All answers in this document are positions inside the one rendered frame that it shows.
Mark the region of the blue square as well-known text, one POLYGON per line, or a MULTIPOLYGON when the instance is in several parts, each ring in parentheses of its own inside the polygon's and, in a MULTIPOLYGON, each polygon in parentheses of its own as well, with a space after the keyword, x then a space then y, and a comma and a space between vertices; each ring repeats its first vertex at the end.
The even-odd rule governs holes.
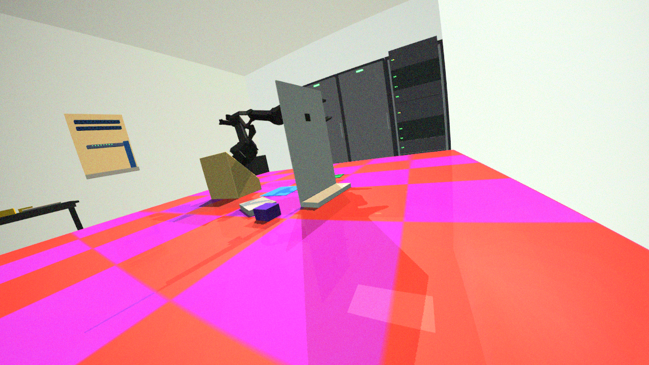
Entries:
POLYGON ((262 196, 287 196, 288 194, 294 192, 297 190, 296 186, 289 186, 289 187, 280 187, 278 189, 272 190, 271 192, 265 193, 262 196))

